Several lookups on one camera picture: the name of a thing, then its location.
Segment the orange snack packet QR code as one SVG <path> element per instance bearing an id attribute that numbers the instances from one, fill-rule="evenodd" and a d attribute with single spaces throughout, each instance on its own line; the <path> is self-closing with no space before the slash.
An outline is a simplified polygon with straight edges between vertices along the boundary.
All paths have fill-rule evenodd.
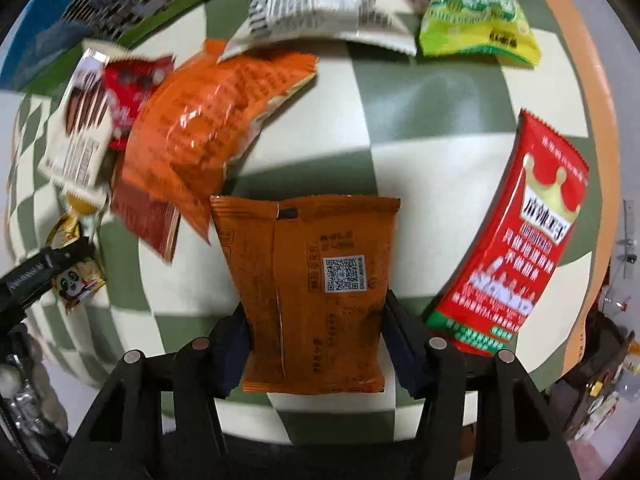
<path id="1" fill-rule="evenodd" d="M 383 391 L 378 345 L 400 201 L 213 196 L 209 203 L 252 333 L 244 390 Z"/>

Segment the white printed snack packet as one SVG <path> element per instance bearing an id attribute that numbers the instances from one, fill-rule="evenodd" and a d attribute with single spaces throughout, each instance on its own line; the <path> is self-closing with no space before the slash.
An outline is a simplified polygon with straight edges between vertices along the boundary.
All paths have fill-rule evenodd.
<path id="1" fill-rule="evenodd" d="M 418 52 L 408 27 L 378 0 L 248 0 L 247 19 L 220 58 L 307 38 L 370 44 L 409 56 Z"/>

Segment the green yellow candy bag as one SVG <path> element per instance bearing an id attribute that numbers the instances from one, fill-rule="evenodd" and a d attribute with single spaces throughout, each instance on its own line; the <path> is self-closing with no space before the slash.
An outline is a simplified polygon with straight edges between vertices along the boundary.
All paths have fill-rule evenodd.
<path id="1" fill-rule="evenodd" d="M 412 0 L 423 12 L 418 43 L 429 58 L 491 54 L 533 68 L 540 47 L 518 0 Z"/>

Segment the small red triangular packet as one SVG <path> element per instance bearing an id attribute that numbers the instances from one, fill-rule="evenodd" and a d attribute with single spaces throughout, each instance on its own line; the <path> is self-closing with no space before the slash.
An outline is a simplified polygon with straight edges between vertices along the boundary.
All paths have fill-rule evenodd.
<path id="1" fill-rule="evenodd" d="M 126 150 L 128 136 L 144 104 L 172 73 L 175 58 L 122 58 L 103 70 L 103 87 L 110 110 L 113 133 L 110 148 Z"/>

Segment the dark red snack packet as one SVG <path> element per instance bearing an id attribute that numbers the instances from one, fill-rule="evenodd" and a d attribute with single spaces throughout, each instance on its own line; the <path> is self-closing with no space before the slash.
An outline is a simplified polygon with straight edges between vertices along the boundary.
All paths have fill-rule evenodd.
<path id="1" fill-rule="evenodd" d="M 111 212 L 126 228 L 150 246 L 165 262 L 175 255 L 180 214 L 174 205 L 154 200 L 122 178 L 124 153 L 115 160 L 111 180 Z"/>

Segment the white chocolate stick packet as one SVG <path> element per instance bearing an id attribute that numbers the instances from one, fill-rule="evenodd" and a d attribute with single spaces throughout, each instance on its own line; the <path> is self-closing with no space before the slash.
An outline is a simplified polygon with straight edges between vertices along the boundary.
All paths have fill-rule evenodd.
<path id="1" fill-rule="evenodd" d="M 113 132 L 103 70 L 108 62 L 127 55 L 117 44 L 82 43 L 82 55 L 48 119 L 47 147 L 38 164 L 38 170 L 64 192 L 98 208 L 107 201 L 101 168 Z"/>

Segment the crumpled orange snack packet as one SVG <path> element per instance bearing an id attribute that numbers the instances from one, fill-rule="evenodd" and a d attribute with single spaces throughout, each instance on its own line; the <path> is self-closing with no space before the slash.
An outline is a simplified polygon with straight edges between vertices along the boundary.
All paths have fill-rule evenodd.
<path id="1" fill-rule="evenodd" d="M 279 49 L 224 60 L 226 45 L 206 40 L 165 79 L 134 122 L 122 165 L 126 182 L 174 205 L 201 238 L 228 167 L 318 68 L 313 54 Z"/>

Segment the red crown spicy snack packet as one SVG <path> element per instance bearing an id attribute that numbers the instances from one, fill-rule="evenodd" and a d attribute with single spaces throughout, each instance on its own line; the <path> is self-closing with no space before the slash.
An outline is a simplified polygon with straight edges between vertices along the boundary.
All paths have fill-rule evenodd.
<path id="1" fill-rule="evenodd" d="M 495 199 L 426 326 L 479 356 L 510 344 L 565 252 L 588 183 L 589 166 L 576 148 L 521 110 Z"/>

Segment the cardboard box with blue print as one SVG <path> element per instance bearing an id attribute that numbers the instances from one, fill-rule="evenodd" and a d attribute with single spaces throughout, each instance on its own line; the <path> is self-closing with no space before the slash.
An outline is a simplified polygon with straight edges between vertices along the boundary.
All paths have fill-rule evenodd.
<path id="1" fill-rule="evenodd" d="M 204 0 L 30 0 L 1 62 L 1 88 L 21 91 L 82 40 L 134 46 Z"/>

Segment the gold panda candy packet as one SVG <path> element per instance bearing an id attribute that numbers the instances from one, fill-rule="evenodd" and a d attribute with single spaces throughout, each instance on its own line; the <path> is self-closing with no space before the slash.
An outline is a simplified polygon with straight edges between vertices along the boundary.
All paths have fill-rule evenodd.
<path id="1" fill-rule="evenodd" d="M 66 211 L 55 223 L 46 239 L 53 249 L 67 248 L 84 242 L 86 251 L 53 280 L 53 290 L 70 313 L 74 307 L 92 297 L 105 285 L 102 268 L 96 255 L 96 227 L 101 211 L 71 192 L 66 193 Z"/>

